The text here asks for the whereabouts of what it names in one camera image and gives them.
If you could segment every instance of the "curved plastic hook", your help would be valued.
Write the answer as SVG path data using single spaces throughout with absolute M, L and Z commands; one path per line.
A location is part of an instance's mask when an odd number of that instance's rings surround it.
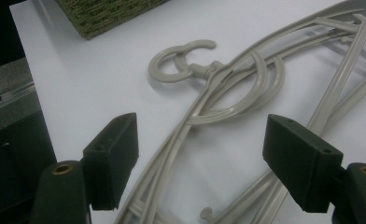
M 154 58 L 151 60 L 150 64 L 148 65 L 148 72 L 152 77 L 154 77 L 156 80 L 160 82 L 178 82 L 181 80 L 184 80 L 188 77 L 192 77 L 195 74 L 195 70 L 192 69 L 191 66 L 189 66 L 186 63 L 186 60 L 182 59 L 182 56 L 185 56 L 189 51 L 193 49 L 199 49 L 199 48 L 206 48 L 206 49 L 214 49 L 216 47 L 216 42 L 212 40 L 196 40 L 189 42 L 186 45 L 183 46 L 175 46 L 171 47 L 169 49 L 165 49 L 158 53 Z M 169 55 L 176 54 L 179 55 L 178 59 L 176 60 L 176 66 L 178 69 L 182 70 L 181 72 L 167 75 L 164 72 L 160 71 L 160 64 L 162 60 L 164 60 Z M 205 67 L 202 67 L 201 73 L 206 73 L 207 69 L 204 69 Z

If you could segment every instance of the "green woven mat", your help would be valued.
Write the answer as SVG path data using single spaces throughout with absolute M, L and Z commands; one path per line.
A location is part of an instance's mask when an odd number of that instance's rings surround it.
M 168 0 L 56 0 L 78 33 L 91 39 Z

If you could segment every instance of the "gray carpet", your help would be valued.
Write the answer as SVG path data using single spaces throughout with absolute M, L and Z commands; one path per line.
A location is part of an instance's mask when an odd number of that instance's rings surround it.
M 25 58 L 0 66 L 0 95 L 14 91 L 32 81 Z M 0 130 L 39 110 L 40 104 L 35 91 L 0 107 Z

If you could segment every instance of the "woven basket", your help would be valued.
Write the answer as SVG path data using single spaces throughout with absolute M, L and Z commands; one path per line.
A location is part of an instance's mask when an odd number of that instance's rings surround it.
M 167 0 L 56 0 L 78 33 L 91 39 Z

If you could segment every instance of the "white table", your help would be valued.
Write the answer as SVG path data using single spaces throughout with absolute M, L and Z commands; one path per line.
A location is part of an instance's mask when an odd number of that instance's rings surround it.
M 152 80 L 148 63 L 156 53 L 192 40 L 212 39 L 218 47 L 195 50 L 189 62 L 227 63 L 272 31 L 337 2 L 175 0 L 91 41 L 77 34 L 53 0 L 28 0 L 12 6 L 11 12 L 58 161 L 79 160 L 82 149 L 111 119 L 137 113 L 140 158 L 122 204 L 204 84 Z M 267 106 L 195 129 L 180 152 L 162 198 L 162 211 L 182 223 L 205 223 L 199 221 L 199 213 L 207 206 L 220 212 L 267 169 L 261 156 L 267 115 L 282 115 L 305 125 L 342 57 L 327 47 L 293 56 L 286 60 L 288 74 L 281 92 Z M 347 87 L 352 89 L 363 74 L 366 66 L 356 69 Z M 226 102 L 246 92 L 242 88 Z M 366 162 L 366 97 L 324 138 L 344 152 L 343 166 Z M 113 223 L 118 212 L 92 212 L 92 221 Z M 288 197 L 274 223 L 328 222 L 330 214 L 305 214 Z

